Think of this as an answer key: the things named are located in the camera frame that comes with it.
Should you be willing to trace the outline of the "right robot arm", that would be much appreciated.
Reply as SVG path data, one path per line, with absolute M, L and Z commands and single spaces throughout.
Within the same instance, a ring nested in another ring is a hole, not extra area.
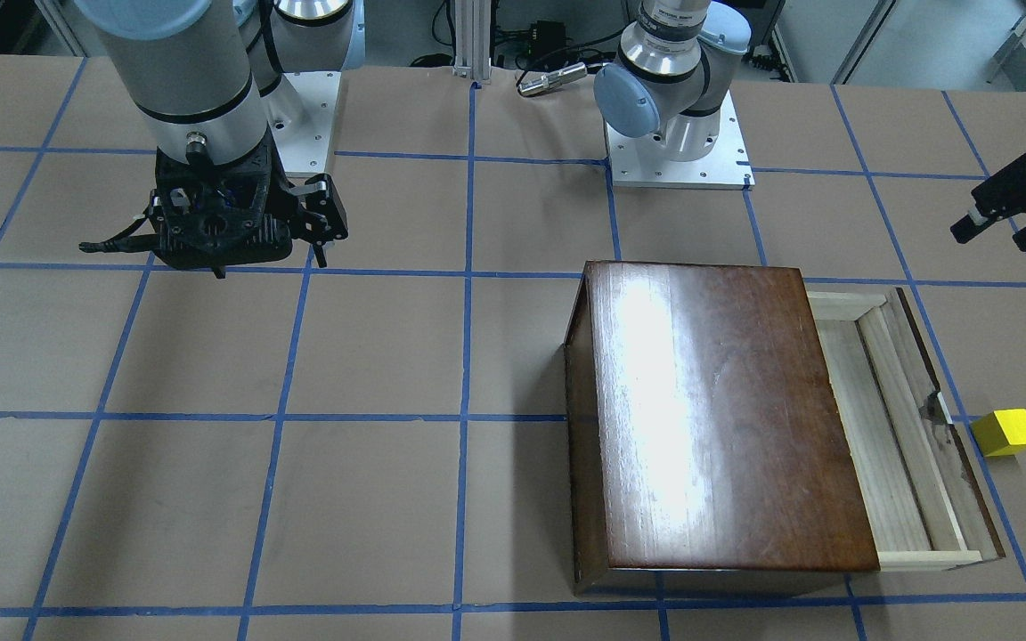
M 80 1 L 156 139 L 148 204 L 85 253 L 176 271 L 289 258 L 349 236 L 327 171 L 343 70 L 365 61 L 362 1 Z

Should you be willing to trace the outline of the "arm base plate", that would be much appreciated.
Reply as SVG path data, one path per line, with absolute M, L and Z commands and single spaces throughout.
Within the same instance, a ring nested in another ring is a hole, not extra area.
M 285 74 L 276 89 L 262 98 L 289 177 L 329 172 L 341 82 L 338 70 Z
M 729 91 L 720 110 L 707 117 L 676 115 L 666 129 L 638 138 L 606 123 L 604 137 L 616 186 L 744 190 L 756 185 Z

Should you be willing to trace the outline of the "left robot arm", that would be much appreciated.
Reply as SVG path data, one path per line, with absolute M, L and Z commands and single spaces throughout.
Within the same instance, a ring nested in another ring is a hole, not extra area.
M 596 73 L 616 179 L 630 186 L 749 185 L 729 87 L 750 48 L 748 21 L 713 1 L 644 1 L 623 29 L 615 61 Z M 965 244 L 994 223 L 1026 214 L 1026 153 L 972 190 L 951 227 Z M 1026 252 L 1026 226 L 1013 235 Z

